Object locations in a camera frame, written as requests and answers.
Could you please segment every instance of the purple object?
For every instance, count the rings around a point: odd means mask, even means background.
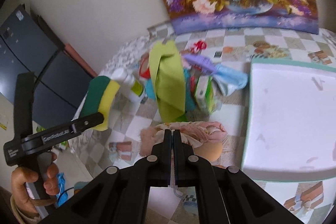
[[[184,59],[205,75],[211,75],[217,72],[215,65],[208,57],[196,54],[183,55]]]

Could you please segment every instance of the sponge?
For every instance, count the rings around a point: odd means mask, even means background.
[[[93,78],[88,87],[83,108],[79,117],[84,117],[96,112],[104,116],[103,123],[93,127],[98,131],[107,130],[109,126],[109,113],[113,99],[120,85],[106,76]]]

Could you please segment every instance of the refrigerator door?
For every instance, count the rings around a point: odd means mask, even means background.
[[[44,128],[51,128],[71,121],[76,112],[61,97],[47,88],[44,84],[39,83],[34,93],[33,103],[33,121]]]
[[[17,75],[28,72],[0,38],[0,93],[14,104]]]
[[[41,81],[64,100],[78,108],[92,77],[65,53],[51,62]]]
[[[28,70],[38,76],[57,46],[31,19],[21,5],[0,27],[0,35]]]

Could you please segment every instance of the beige sleeve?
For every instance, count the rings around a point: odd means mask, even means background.
[[[15,200],[13,196],[10,198],[10,206],[13,211],[13,215],[16,217],[17,221],[19,221],[20,224],[37,224],[41,221],[40,216],[36,216],[34,218],[30,218],[28,216],[25,216],[16,206]]]

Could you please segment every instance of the bolt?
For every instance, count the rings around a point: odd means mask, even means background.
[[[238,173],[238,171],[239,171],[239,168],[237,166],[234,166],[234,165],[230,165],[227,169],[232,174]]]
[[[149,161],[149,162],[154,162],[154,161],[157,161],[157,156],[155,156],[155,155],[149,155],[148,157],[147,157],[147,160]]]
[[[106,173],[108,173],[109,175],[113,175],[115,173],[117,173],[118,168],[115,166],[110,166],[106,169]]]
[[[196,162],[198,161],[198,157],[196,155],[191,155],[188,157],[188,160],[191,162]]]

